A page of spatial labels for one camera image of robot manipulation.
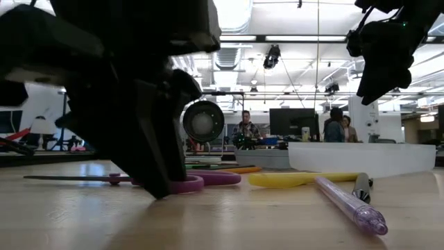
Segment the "silver air duct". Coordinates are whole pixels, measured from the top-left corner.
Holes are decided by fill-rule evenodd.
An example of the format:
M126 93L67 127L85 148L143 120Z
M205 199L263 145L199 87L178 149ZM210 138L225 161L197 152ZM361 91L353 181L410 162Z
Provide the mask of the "silver air duct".
M220 70L233 70L241 60L240 48L221 48L216 52L214 63Z

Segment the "clear plastic supply box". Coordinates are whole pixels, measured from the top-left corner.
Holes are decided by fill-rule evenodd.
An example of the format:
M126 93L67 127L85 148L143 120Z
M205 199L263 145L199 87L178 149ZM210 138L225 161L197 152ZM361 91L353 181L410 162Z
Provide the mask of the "clear plastic supply box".
M308 172L366 172L373 178L382 178L432 170L436 149L423 144L291 142L287 150L236 150L234 155L240 165Z

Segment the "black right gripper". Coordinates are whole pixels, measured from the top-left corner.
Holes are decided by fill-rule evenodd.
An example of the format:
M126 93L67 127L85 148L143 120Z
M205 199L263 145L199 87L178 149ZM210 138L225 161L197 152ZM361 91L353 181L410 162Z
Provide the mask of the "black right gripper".
M422 42L422 26L416 22L369 22L359 31L365 60L357 90L361 104L368 106L391 89L408 88L411 83L413 53Z

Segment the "thin metal pole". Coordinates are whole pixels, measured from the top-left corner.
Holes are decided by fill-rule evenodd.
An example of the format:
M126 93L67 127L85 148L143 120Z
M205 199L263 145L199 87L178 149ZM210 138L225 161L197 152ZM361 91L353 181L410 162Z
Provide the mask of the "thin metal pole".
M314 99L313 99L313 105L314 110L316 113L316 100L317 100L317 93L318 93L318 70L319 70L319 62L320 62L320 0L316 0L316 7L317 7L317 18L316 18L316 75L315 75L315 82L314 82Z

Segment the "ceiling light strip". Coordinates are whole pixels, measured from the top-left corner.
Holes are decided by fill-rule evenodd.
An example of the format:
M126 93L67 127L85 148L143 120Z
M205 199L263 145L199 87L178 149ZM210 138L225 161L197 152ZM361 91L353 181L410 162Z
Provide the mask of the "ceiling light strip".
M345 35L222 35L225 43L346 43Z

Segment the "orange pencil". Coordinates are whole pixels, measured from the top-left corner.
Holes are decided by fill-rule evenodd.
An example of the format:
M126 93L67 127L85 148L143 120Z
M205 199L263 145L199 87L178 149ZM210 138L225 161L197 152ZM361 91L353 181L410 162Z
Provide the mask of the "orange pencil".
M254 173L254 172L260 172L262 170L261 167L235 167L235 168L229 168L229 169L222 169L222 172L231 172L236 174L247 174L247 173Z

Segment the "translucent purple pen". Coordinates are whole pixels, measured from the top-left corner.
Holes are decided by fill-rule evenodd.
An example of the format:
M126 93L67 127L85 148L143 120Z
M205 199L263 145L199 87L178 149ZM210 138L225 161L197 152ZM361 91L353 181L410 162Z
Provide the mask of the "translucent purple pen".
M358 199L351 193L324 177L316 177L316 186L327 196L356 226L371 235L386 235L388 226L381 212Z

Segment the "green marker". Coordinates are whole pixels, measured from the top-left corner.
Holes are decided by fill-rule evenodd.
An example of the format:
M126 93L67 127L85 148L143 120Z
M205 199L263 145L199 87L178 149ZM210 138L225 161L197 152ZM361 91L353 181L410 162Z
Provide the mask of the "green marker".
M185 165L186 169L199 169L199 170L239 169L247 167L255 167L255 166L254 165L210 165L210 164Z

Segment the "dark grey pen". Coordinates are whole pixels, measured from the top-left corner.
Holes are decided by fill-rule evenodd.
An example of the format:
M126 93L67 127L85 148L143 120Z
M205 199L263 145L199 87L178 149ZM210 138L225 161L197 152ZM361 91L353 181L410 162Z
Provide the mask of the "dark grey pen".
M359 200L365 203L370 203L370 189L372 188L372 186L373 179L370 178L367 173L359 173L357 175L352 194Z

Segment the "purple-handled scissors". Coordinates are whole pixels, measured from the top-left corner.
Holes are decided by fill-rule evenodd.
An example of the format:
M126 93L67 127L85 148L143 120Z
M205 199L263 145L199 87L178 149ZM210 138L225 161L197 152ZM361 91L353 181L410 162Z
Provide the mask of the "purple-handled scissors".
M100 181L110 185L131 183L141 186L135 179L121 175L120 173L108 174L108 176L24 176L27 179L51 180L51 181ZM201 191L205 186L234 185L241 182L241 176L237 173L190 169L187 178L183 182L171 182L172 194L184 194Z

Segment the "person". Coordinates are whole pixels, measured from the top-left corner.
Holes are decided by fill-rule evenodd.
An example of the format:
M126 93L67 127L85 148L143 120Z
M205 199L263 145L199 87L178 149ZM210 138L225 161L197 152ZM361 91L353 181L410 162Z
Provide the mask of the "person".
M357 143L359 139L357 137L357 131L354 127L351 126L351 118L347 115L343 116L343 130L345 133L345 142Z
M324 123L325 142L345 142L345 132L342 125L343 111L340 108L332 108L330 118Z
M247 138L262 138L258 127L251 122L248 110L242 112L242 120L233 128L232 138L236 138L239 135Z

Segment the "yellow pen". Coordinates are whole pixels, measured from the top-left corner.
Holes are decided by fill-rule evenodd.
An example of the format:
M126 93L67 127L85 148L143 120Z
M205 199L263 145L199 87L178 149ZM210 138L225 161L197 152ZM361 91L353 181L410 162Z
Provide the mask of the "yellow pen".
M263 173L250 174L248 182L262 188L293 188L312 184L316 177L323 177L331 182L355 181L359 173Z

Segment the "black computer monitor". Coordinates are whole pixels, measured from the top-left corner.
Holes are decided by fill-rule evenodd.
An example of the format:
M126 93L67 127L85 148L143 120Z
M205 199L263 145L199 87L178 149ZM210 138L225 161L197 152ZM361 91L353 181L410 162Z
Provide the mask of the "black computer monitor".
M271 135L302 135L309 127L310 136L319 139L318 114L313 108L272 108L269 110Z

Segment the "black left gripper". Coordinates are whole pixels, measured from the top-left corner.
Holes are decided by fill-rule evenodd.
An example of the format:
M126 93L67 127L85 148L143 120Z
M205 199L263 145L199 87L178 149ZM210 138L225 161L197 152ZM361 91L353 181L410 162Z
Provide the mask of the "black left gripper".
M171 56L211 53L221 47L213 0L50 2L55 31L62 37L51 50L51 65L69 74L80 74L109 56L131 76L163 81ZM201 91L191 75L173 70L157 86L151 121L153 89L141 80L105 87L68 86L70 111L55 124L84 139L162 199L170 195L169 180L186 178L180 116Z

